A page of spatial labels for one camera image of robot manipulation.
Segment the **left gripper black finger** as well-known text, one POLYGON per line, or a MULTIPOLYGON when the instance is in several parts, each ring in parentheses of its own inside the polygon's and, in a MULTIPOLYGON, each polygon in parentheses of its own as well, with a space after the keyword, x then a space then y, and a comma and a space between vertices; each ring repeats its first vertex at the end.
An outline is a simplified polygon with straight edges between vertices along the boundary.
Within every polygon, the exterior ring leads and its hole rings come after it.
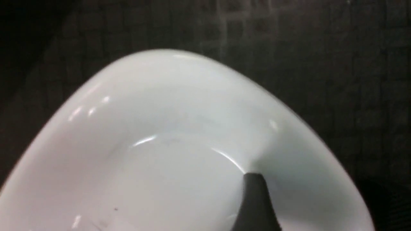
POLYGON ((243 199, 233 231, 281 231, 269 190, 259 173, 244 174, 243 199))

